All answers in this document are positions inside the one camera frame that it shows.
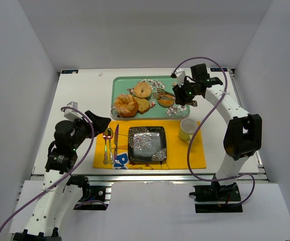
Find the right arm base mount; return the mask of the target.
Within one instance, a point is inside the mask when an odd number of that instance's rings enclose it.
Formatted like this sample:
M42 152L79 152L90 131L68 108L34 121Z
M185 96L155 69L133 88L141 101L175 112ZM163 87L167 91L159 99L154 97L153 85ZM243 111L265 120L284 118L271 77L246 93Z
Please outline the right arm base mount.
M195 200L196 213L242 213L241 196L237 185L225 192L217 192L211 185L193 186L189 196Z

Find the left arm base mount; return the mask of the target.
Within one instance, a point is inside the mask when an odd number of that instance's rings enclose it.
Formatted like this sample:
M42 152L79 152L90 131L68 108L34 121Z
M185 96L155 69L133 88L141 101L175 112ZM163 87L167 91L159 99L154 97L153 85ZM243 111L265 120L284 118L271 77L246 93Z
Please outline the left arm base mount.
M108 184L90 184L85 176L72 176L67 185L76 185L82 190L82 197L74 210L107 210L111 194Z

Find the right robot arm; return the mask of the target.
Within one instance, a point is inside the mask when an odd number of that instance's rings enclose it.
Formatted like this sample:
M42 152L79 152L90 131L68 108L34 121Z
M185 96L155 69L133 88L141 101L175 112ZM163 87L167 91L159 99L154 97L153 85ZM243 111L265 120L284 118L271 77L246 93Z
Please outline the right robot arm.
M213 110L223 117L227 130L223 140L224 160L212 179L218 192L233 189L243 164L261 148L262 118L243 109L226 91L227 84L218 77L210 77L205 64L191 67L192 76L177 68L171 77L175 103L197 106L195 96L202 96Z

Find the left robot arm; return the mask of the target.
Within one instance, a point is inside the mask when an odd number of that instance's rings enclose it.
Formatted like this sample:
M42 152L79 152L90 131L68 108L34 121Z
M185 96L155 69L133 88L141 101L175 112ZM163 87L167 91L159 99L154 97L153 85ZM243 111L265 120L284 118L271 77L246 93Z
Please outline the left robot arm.
M61 232L79 200L90 193L88 178L73 175L80 165L77 149L86 139L103 133L111 119L91 111L62 108L65 120L55 125L54 140L49 145L42 192L31 201L36 206L22 232L14 240L61 240Z

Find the orange glazed bagel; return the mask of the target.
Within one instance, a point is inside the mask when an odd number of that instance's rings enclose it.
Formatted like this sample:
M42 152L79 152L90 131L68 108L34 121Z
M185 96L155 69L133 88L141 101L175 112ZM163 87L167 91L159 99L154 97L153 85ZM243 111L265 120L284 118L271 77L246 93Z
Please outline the orange glazed bagel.
M174 104L175 98L169 94L162 94L157 102L163 107L170 107Z

